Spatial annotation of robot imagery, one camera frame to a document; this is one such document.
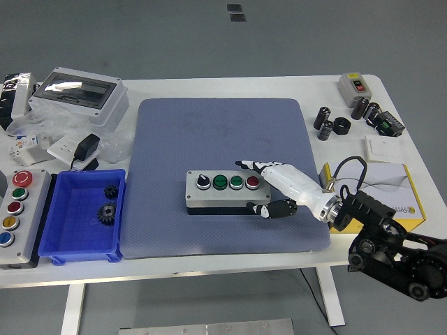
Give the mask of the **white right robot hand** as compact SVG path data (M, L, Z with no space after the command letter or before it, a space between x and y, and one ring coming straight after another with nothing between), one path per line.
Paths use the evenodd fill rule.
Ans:
M279 162L237 161L237 166L253 170L286 197L268 204L247 203L247 209L268 219L294 215L299 206L307 207L321 222L329 221L330 209L337 202L333 192L324 191L319 184L296 167Z

